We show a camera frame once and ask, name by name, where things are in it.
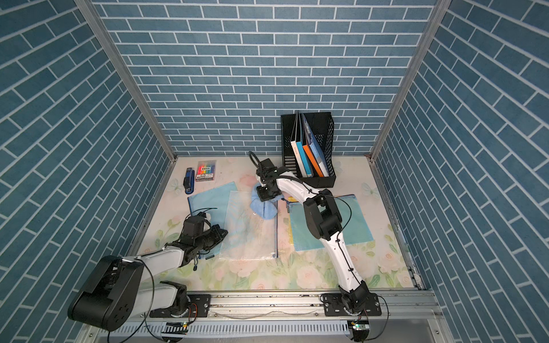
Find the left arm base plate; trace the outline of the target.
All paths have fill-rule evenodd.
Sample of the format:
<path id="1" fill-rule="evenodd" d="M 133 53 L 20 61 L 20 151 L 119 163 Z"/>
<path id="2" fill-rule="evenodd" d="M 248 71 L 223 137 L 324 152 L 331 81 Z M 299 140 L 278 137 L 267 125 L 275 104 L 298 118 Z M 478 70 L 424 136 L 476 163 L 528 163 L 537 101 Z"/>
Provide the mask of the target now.
<path id="1" fill-rule="evenodd" d="M 181 318 L 195 319 L 207 317 L 212 296 L 211 294 L 186 294 L 176 296 L 174 303 L 165 308 L 150 312 L 151 318 Z"/>

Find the yellow mesh document bag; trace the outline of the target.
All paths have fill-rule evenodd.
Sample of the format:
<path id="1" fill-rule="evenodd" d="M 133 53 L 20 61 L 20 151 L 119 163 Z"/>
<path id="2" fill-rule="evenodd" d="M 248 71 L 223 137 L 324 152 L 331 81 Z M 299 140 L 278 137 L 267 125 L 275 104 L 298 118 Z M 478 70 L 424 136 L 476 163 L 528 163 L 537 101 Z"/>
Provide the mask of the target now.
<path id="1" fill-rule="evenodd" d="M 344 202 L 353 205 L 356 203 L 356 196 L 349 194 L 341 196 L 340 200 L 336 201 L 343 218 L 343 224 L 350 218 L 350 210 Z M 303 205 L 290 197 L 287 209 L 290 215 L 290 242 L 293 243 L 294 249 L 298 252 L 322 249 L 322 243 L 310 233 L 307 227 Z"/>

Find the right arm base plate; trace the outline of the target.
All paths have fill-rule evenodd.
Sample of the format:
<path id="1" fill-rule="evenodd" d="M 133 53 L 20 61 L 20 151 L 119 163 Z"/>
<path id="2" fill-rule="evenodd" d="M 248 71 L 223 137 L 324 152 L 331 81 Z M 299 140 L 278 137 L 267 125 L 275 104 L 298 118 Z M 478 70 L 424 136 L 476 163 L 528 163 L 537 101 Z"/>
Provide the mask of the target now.
<path id="1" fill-rule="evenodd" d="M 358 300 L 340 293 L 324 293 L 320 295 L 320 301 L 326 317 L 379 317 L 383 313 L 375 293 L 370 293 Z"/>

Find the light blue mesh document bag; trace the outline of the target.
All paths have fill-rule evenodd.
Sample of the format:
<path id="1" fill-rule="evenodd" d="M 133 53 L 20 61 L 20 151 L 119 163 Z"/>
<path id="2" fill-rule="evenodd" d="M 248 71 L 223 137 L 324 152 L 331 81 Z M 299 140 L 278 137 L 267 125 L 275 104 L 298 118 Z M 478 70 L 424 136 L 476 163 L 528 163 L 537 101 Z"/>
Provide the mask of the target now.
<path id="1" fill-rule="evenodd" d="M 372 233 L 365 221 L 363 212 L 355 195 L 341 197 L 336 201 L 346 227 L 341 234 L 345 243 L 359 244 L 373 241 Z M 293 202 L 288 205 L 290 213 L 291 242 L 297 252 L 320 250 L 322 243 L 314 238 L 307 228 L 303 205 Z"/>

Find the blue microfiber cloth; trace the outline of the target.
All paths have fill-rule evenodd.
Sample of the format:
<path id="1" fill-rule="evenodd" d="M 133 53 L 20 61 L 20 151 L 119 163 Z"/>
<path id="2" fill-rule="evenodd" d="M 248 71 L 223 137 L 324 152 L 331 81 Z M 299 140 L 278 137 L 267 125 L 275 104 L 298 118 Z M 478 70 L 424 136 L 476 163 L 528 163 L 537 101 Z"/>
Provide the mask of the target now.
<path id="1" fill-rule="evenodd" d="M 260 186 L 260 183 L 258 182 L 252 188 L 250 209 L 255 214 L 263 218 L 264 220 L 271 220 L 277 217 L 277 213 L 278 213 L 277 202 L 281 200 L 284 197 L 284 195 L 280 194 L 277 197 L 275 197 L 273 200 L 262 202 L 257 193 L 257 187 L 259 186 Z"/>

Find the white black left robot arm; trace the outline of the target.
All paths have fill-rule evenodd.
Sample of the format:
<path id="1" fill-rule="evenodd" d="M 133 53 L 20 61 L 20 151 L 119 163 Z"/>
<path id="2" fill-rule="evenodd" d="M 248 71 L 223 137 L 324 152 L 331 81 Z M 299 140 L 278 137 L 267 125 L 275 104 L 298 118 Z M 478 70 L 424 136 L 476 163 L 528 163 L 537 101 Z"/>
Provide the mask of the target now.
<path id="1" fill-rule="evenodd" d="M 197 317 L 187 286 L 178 282 L 154 281 L 163 272 L 197 262 L 227 237 L 227 230 L 211 224 L 205 212 L 184 220 L 180 235 L 161 249 L 147 254 L 101 258 L 71 301 L 70 320 L 108 332 L 119 329 L 129 318 Z"/>

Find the clear mesh document bag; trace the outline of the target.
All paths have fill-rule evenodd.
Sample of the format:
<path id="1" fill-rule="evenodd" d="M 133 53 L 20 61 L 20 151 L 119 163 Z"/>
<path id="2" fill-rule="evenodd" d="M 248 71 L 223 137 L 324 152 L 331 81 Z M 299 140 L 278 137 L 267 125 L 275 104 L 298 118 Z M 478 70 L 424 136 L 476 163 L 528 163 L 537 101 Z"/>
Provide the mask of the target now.
<path id="1" fill-rule="evenodd" d="M 219 257 L 222 260 L 257 261 L 278 257 L 277 220 L 264 220 L 250 208 L 249 192 L 230 192 Z"/>

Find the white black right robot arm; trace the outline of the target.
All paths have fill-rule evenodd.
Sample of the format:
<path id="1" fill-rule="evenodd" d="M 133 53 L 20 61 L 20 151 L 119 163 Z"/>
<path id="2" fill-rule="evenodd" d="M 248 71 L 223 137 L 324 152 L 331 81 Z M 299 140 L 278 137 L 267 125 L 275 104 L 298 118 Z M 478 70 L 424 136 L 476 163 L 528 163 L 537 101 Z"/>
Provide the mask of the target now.
<path id="1" fill-rule="evenodd" d="M 317 190 L 288 171 L 257 171 L 261 201 L 273 200 L 287 193 L 303 205 L 305 221 L 311 235 L 327 250 L 337 275 L 342 301 L 352 313 L 358 313 L 371 299 L 371 292 L 356 270 L 343 237 L 343 218 L 336 198 L 329 190 Z"/>

